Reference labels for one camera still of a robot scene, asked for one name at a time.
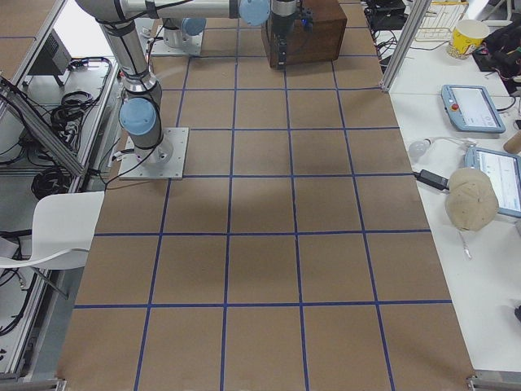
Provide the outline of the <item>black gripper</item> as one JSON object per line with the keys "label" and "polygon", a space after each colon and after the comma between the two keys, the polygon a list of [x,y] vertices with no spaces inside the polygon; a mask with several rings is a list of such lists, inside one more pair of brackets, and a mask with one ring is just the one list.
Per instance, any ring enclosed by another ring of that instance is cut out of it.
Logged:
{"label": "black gripper", "polygon": [[278,15],[273,12],[271,22],[274,43],[278,50],[276,69],[283,70],[287,62],[287,36],[293,29],[294,15]]}

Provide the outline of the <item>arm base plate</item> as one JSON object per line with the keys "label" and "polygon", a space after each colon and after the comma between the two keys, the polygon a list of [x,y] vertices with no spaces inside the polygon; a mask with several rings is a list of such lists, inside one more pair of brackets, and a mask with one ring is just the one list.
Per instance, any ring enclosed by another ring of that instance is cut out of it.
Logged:
{"label": "arm base plate", "polygon": [[199,56],[204,33],[191,36],[183,30],[163,29],[163,25],[160,24],[155,33],[151,28],[139,28],[138,35],[146,55]]}
{"label": "arm base plate", "polygon": [[187,127],[163,128],[161,144],[149,156],[149,152],[134,150],[134,143],[127,138],[125,148],[133,149],[120,160],[118,174],[122,180],[174,179],[182,180],[189,138]]}

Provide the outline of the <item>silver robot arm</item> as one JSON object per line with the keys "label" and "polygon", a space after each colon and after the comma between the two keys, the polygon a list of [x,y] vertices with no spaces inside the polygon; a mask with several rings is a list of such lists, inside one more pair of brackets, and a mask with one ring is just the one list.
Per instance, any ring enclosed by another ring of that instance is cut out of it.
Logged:
{"label": "silver robot arm", "polygon": [[199,36],[205,29],[205,18],[164,18],[164,41],[169,47],[180,47],[190,42],[193,37]]}
{"label": "silver robot arm", "polygon": [[150,69],[138,38],[135,20],[184,20],[189,18],[242,19],[257,26],[271,21],[283,42],[297,16],[297,1],[79,1],[78,6],[99,23],[124,73],[127,101],[119,121],[134,143],[141,165],[163,164],[173,154],[164,139],[160,119],[162,89]]}

